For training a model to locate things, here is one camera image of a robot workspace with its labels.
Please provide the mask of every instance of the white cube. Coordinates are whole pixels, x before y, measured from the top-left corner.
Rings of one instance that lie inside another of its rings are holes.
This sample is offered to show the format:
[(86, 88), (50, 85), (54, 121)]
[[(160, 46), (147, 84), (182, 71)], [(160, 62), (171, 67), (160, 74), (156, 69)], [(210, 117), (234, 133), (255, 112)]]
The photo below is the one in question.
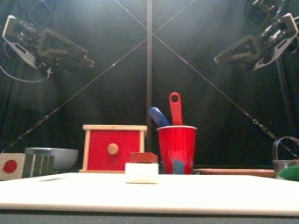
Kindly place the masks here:
[(132, 184), (156, 184), (159, 176), (158, 163), (126, 163), (126, 182)]

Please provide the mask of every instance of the red cup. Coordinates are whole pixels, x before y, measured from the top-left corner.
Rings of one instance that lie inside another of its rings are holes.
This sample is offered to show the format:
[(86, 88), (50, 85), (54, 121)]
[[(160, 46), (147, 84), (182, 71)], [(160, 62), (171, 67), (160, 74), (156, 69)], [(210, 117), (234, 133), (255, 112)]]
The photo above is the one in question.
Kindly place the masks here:
[(163, 168), (167, 174), (192, 174), (196, 130), (186, 125), (158, 129)]

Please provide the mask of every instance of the black curtain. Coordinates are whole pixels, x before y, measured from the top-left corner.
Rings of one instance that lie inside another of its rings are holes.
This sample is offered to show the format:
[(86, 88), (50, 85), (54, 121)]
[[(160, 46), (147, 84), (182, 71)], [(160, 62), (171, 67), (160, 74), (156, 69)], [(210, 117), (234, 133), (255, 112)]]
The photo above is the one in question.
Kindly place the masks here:
[[(2, 30), (10, 14), (39, 22), (42, 18), (32, 14), (39, 2), (3, 0)], [(31, 146), (74, 148), (80, 151), (82, 163), (83, 124), (146, 125), (147, 1), (44, 2), (51, 15), (42, 29), (52, 28), (87, 49), (95, 67), (56, 73), (35, 84), (12, 80), (0, 73), (0, 147), (7, 149), (44, 120), (6, 152), (23, 152)], [(198, 166), (271, 166), (274, 139), (251, 118), (278, 137), (299, 134), (298, 129), (290, 130), (287, 126), (277, 63), (254, 72), (241, 72), (234, 66), (214, 62), (214, 57), (241, 38), (259, 35), (265, 30), (246, 20), (246, 3), (246, 0), (154, 0), (152, 105), (171, 120), (168, 95), (174, 91), (182, 94), (183, 123), (199, 129)], [(299, 10), (295, 7), (293, 10), (295, 15)], [(0, 53), (2, 66), (11, 74), (27, 80), (44, 77), (8, 46)], [(285, 54), (282, 61), (298, 127), (298, 52)], [(147, 139), (152, 147), (147, 150), (159, 155), (155, 124), (152, 127)]]

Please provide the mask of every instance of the red wooden box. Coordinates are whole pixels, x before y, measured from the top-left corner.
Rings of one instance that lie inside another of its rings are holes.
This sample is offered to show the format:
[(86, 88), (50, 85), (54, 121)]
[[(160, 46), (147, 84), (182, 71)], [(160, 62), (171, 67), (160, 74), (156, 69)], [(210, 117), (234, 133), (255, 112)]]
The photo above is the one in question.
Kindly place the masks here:
[(82, 172), (124, 172), (131, 152), (144, 152), (146, 126), (83, 125), (86, 146)]

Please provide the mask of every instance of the blue handle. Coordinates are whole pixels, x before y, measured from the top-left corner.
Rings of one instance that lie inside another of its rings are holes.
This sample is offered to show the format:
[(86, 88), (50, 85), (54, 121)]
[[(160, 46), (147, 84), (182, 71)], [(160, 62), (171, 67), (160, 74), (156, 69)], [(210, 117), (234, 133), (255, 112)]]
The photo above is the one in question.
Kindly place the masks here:
[(150, 116), (154, 118), (154, 121), (159, 127), (171, 125), (167, 118), (164, 117), (164, 114), (159, 110), (159, 108), (152, 107), (150, 108), (148, 112), (150, 112)]

